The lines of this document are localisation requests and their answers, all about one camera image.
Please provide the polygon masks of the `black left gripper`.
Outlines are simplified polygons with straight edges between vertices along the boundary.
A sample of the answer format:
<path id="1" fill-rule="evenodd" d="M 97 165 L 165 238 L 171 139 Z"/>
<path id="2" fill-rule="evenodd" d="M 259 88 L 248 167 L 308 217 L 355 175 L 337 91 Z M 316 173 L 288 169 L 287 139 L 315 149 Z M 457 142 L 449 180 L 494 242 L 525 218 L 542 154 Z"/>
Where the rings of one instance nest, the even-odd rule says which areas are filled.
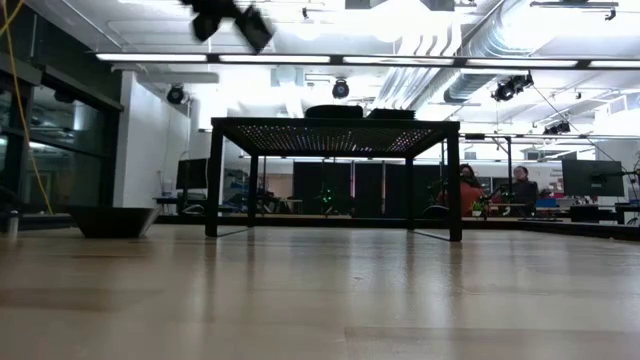
<path id="1" fill-rule="evenodd" d="M 271 26 L 254 5 L 242 10 L 236 4 L 193 4 L 192 11 L 192 32 L 200 42 L 212 37 L 224 19 L 233 21 L 253 53 L 262 52 L 273 38 Z"/>

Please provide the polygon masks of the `black wavy round plate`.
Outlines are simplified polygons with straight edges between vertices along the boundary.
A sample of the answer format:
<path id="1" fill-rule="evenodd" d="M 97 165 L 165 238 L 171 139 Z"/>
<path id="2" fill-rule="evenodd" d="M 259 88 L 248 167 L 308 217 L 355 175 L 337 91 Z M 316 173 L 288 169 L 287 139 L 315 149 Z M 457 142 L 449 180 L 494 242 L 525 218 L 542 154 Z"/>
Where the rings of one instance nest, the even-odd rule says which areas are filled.
<path id="1" fill-rule="evenodd" d="M 316 105 L 305 111 L 306 118 L 317 119 L 361 119 L 364 110 L 355 105 Z"/>

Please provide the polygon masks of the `long ceiling light bar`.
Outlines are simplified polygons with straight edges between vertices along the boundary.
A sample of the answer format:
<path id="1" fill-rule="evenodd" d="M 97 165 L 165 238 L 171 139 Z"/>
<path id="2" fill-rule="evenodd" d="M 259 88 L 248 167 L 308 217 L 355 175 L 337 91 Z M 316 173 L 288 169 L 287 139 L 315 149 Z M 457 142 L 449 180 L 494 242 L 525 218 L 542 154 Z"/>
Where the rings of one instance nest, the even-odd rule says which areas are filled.
<path id="1" fill-rule="evenodd" d="M 455 69 L 640 71 L 640 59 L 542 57 L 451 57 L 385 55 L 214 54 L 214 53 L 98 53 L 110 63 L 380 66 Z"/>

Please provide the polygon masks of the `black perforated metal stand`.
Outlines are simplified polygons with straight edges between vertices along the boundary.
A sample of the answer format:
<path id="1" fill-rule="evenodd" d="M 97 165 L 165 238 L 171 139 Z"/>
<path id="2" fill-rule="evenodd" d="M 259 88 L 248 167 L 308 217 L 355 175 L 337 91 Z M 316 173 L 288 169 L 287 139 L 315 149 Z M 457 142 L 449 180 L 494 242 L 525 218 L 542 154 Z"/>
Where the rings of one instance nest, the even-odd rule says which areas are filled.
<path id="1" fill-rule="evenodd" d="M 213 118 L 211 145 L 206 168 L 207 205 L 205 234 L 218 235 L 222 182 L 223 140 L 229 139 L 251 157 L 248 215 L 244 224 L 256 225 L 258 161 L 261 157 L 385 158 L 402 159 L 405 168 L 406 216 L 400 221 L 416 231 L 414 217 L 414 161 L 438 143 L 447 145 L 448 242 L 462 240 L 462 210 L 457 122 L 394 119 L 313 118 Z"/>

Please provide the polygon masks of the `black computer monitor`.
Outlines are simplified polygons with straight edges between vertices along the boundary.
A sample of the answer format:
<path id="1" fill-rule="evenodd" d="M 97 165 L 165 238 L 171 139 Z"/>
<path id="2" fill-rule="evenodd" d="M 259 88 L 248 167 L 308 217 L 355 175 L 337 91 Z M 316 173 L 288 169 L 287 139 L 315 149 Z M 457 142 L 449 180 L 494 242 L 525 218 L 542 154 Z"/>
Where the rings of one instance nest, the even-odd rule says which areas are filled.
<path id="1" fill-rule="evenodd" d="M 563 160 L 564 194 L 568 196 L 623 197 L 622 166 L 619 161 Z"/>
<path id="2" fill-rule="evenodd" d="M 206 189 L 208 187 L 207 170 L 208 160 L 206 158 L 180 160 L 176 188 L 178 190 Z"/>

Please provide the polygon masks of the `black partition panels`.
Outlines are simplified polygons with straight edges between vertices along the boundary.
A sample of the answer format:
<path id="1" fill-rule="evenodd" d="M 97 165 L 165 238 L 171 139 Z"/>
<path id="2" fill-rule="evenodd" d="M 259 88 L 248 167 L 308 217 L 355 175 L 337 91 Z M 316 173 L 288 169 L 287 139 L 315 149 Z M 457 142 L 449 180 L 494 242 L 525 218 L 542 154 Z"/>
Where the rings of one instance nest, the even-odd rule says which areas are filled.
<path id="1" fill-rule="evenodd" d="M 404 218 L 407 213 L 406 169 L 391 163 L 296 162 L 293 197 L 302 202 L 302 213 L 322 215 L 317 199 L 323 187 L 350 196 L 354 218 Z"/>

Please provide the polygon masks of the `black wavy square plate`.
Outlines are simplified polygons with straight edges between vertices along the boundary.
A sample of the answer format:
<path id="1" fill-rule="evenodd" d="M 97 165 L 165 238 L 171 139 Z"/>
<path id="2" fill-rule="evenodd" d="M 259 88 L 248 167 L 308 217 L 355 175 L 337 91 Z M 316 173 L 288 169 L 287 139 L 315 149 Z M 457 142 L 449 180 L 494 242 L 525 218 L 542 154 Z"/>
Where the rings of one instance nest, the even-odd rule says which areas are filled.
<path id="1" fill-rule="evenodd" d="M 160 208 L 69 207 L 67 212 L 85 238 L 127 239 L 143 237 L 160 214 Z"/>

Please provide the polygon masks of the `black track light cluster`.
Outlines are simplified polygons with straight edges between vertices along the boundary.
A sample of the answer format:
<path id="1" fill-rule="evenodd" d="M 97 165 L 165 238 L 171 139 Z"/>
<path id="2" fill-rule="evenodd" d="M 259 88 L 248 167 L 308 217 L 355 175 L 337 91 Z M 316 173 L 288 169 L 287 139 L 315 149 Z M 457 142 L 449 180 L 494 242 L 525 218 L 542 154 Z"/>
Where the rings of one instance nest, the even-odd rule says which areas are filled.
<path id="1" fill-rule="evenodd" d="M 491 94 L 491 98 L 496 102 L 510 101 L 533 85 L 534 80 L 530 72 L 525 75 L 514 75 L 499 81 L 496 89 Z"/>

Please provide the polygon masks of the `person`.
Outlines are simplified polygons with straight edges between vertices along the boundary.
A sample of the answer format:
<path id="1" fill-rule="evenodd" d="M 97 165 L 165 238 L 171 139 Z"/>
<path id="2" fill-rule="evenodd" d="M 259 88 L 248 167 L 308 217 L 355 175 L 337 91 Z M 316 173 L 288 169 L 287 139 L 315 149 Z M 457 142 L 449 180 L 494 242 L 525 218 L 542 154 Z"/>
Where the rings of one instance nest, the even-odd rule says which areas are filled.
<path id="1" fill-rule="evenodd" d="M 535 213 L 539 195 L 538 184 L 529 179 L 529 171 L 524 166 L 517 166 L 513 170 L 514 182 L 511 186 L 512 202 L 509 215 L 512 217 L 531 217 Z"/>
<path id="2" fill-rule="evenodd" d="M 461 214 L 463 217 L 469 217 L 472 215 L 474 204 L 484 195 L 484 188 L 469 164 L 460 165 L 459 175 Z"/>

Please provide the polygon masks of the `black equipment case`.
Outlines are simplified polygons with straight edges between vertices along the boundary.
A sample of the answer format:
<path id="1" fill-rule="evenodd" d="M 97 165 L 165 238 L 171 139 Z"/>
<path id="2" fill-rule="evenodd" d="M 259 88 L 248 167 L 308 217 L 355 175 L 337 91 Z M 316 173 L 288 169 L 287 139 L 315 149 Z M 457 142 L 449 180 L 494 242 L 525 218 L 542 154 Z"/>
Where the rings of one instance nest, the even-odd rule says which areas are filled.
<path id="1" fill-rule="evenodd" d="M 572 205 L 569 207 L 569 216 L 572 222 L 599 223 L 601 211 L 597 205 Z"/>

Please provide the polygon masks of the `silver ventilation duct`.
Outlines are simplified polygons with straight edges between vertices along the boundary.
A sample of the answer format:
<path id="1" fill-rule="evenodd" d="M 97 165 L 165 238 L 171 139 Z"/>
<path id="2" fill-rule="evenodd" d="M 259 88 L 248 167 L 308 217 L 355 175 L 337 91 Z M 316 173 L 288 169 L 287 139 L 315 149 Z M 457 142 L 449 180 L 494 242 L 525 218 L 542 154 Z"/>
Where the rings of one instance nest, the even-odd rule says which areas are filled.
<path id="1" fill-rule="evenodd" d="M 539 13 L 534 0 L 491 0 L 494 8 L 461 40 L 463 57 L 527 57 L 554 38 L 534 32 Z M 459 105 L 495 78 L 493 73 L 464 73 L 460 69 L 392 68 L 376 97 L 378 107 L 416 110 L 430 100 Z"/>

